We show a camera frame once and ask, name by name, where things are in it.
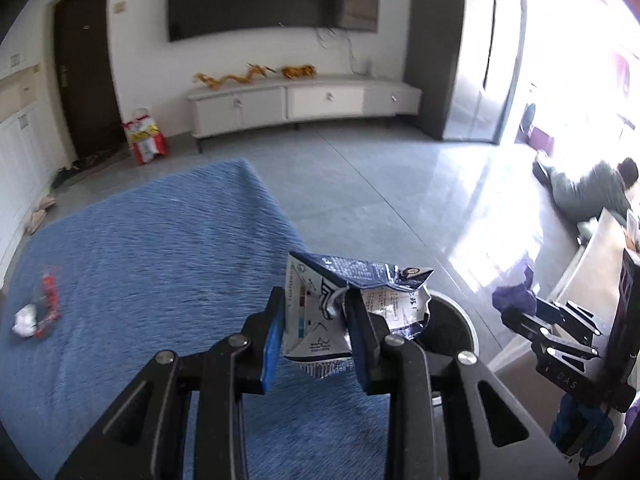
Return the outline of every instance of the brown door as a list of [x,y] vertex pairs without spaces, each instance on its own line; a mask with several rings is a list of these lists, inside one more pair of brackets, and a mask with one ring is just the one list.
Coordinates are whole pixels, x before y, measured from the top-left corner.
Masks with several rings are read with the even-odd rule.
[[107,0],[62,0],[54,49],[62,107],[78,157],[126,142],[111,79]]

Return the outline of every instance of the cabinet drawer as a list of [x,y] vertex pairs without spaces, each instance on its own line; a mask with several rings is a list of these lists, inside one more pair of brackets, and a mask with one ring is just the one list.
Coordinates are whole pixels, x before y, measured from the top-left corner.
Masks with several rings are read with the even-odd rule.
[[421,95],[417,88],[369,88],[364,113],[368,116],[416,115]]
[[236,94],[194,101],[196,135],[208,137],[240,129],[241,102]]
[[360,116],[363,87],[313,86],[289,89],[289,119]]
[[243,128],[286,122],[284,88],[271,88],[238,94]]

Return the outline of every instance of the blue rug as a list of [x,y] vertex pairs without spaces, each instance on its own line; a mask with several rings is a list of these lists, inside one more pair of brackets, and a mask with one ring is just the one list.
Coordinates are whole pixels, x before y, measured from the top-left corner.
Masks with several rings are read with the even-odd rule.
[[[2,313],[0,418],[42,480],[156,351],[206,350],[262,310],[289,250],[302,241],[243,161],[166,177],[38,232]],[[63,318],[48,339],[21,340],[14,314],[45,269]],[[317,381],[281,359],[272,391],[244,396],[250,477],[382,478],[387,404],[351,372]],[[187,479],[192,457],[190,433]]]

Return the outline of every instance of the crushed beverage carton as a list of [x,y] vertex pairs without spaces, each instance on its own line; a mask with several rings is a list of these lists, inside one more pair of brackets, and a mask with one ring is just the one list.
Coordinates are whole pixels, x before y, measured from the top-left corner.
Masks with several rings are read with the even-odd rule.
[[286,275],[284,357],[315,378],[351,367],[344,295],[356,288],[368,312],[383,316],[392,333],[413,338],[429,320],[427,267],[321,254],[289,253]]

